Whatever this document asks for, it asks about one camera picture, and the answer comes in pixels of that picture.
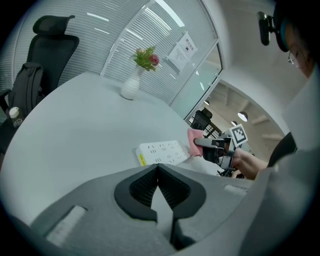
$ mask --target white table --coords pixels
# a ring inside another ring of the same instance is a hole
[[[0,172],[0,196],[9,213],[30,225],[82,183],[140,166],[135,149],[141,143],[178,140],[189,145],[189,126],[167,104],[143,91],[133,101],[124,99],[120,87],[86,72],[57,88],[29,114]],[[215,169],[200,157],[179,166]]]

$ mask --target white vase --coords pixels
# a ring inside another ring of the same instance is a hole
[[[130,77],[124,82],[121,88],[121,96],[127,100],[133,100],[140,86],[140,79],[145,69],[142,66],[136,65],[134,72]]]

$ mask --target black backpack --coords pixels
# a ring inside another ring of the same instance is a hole
[[[41,80],[43,68],[40,64],[26,62],[22,65],[13,84],[12,91],[8,95],[9,109],[18,107],[23,117],[43,99],[41,94]]]

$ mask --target green leaves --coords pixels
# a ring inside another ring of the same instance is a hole
[[[145,70],[156,71],[156,68],[153,66],[153,63],[150,61],[150,56],[154,54],[156,47],[152,46],[145,50],[137,50],[135,54],[132,56],[135,63],[139,66],[143,67]]]

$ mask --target pink cloth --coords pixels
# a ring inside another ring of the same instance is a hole
[[[194,143],[195,139],[202,139],[204,137],[203,130],[188,129],[188,140],[190,144],[190,156],[191,157],[202,157],[203,148]]]

